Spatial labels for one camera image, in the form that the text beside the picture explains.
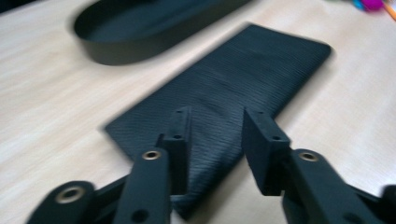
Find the purple object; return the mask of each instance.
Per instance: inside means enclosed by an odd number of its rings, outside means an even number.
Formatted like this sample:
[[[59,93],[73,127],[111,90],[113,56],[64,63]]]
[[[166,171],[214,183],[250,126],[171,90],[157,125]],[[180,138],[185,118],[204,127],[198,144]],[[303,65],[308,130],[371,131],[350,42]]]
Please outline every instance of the purple object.
[[[367,11],[377,11],[384,6],[382,0],[361,0],[361,3]]]

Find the table surface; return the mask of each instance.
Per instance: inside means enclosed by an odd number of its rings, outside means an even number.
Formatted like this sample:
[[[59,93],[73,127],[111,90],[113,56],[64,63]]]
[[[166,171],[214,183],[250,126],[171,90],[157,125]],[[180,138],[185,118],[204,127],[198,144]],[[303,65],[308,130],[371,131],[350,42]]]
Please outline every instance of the table surface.
[[[24,223],[55,187],[97,188],[132,163],[103,126],[247,21],[328,43],[332,57],[276,119],[292,147],[324,155],[345,181],[379,195],[396,183],[396,23],[345,1],[256,0],[165,53],[124,66],[88,59],[71,29],[92,1],[39,1],[0,15],[0,223]],[[172,223],[185,223],[176,214]],[[242,160],[188,223],[286,223]]]

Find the black rectangular pad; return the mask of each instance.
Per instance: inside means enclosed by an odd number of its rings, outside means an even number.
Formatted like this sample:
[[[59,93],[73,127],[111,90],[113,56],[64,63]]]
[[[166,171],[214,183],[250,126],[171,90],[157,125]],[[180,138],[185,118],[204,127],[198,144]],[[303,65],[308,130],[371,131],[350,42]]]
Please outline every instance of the black rectangular pad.
[[[173,197],[188,218],[243,156],[244,106],[274,117],[330,55],[331,48],[249,25],[106,126],[133,159],[154,147],[171,113],[191,106],[189,193]]]

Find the wooden table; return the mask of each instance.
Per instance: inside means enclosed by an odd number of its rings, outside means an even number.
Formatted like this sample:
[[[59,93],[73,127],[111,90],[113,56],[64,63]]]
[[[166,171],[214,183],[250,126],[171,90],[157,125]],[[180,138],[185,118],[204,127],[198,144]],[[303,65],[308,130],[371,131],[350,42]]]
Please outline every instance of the wooden table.
[[[0,223],[24,223],[53,188],[97,188],[132,163],[102,127],[247,22],[321,40],[334,54],[277,118],[294,148],[324,155],[348,184],[396,183],[396,24],[348,2],[254,1],[153,59],[92,62],[71,29],[91,1],[39,1],[0,15]],[[173,223],[184,223],[173,215]],[[286,223],[242,160],[188,223]]]

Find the folded black cloth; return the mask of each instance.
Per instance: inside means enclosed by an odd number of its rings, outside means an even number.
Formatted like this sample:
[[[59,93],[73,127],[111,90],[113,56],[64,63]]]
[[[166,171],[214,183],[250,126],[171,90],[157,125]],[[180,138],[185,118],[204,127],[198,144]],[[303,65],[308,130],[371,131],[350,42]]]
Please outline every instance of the folded black cloth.
[[[154,146],[173,111],[192,111],[189,193],[172,198],[189,218],[243,156],[244,107],[273,117],[330,55],[328,45],[250,24],[106,126],[133,160]]]

